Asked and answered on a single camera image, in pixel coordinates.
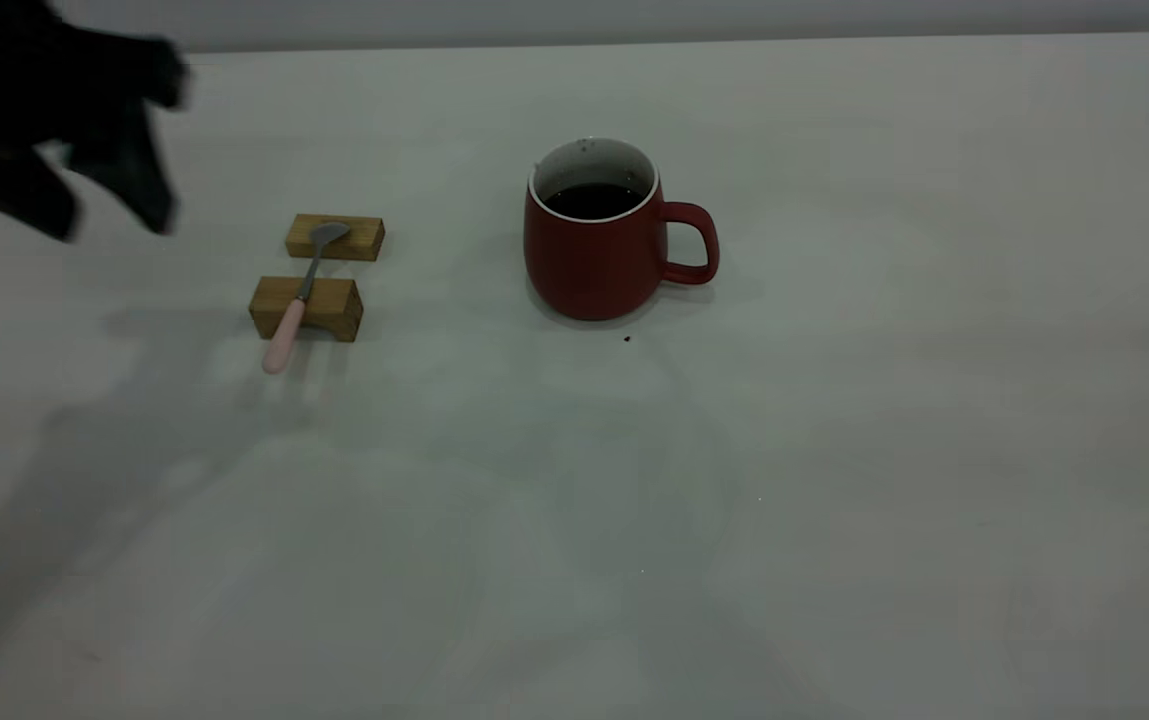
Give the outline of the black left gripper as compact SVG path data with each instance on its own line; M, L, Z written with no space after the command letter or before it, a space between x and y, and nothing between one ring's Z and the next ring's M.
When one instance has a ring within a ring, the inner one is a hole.
M68 141L68 168L102 186L155 234L175 193L146 104L176 109L187 67L157 36L77 28L47 1L0 1L0 144ZM0 146L0 212L70 241L79 202L30 147Z

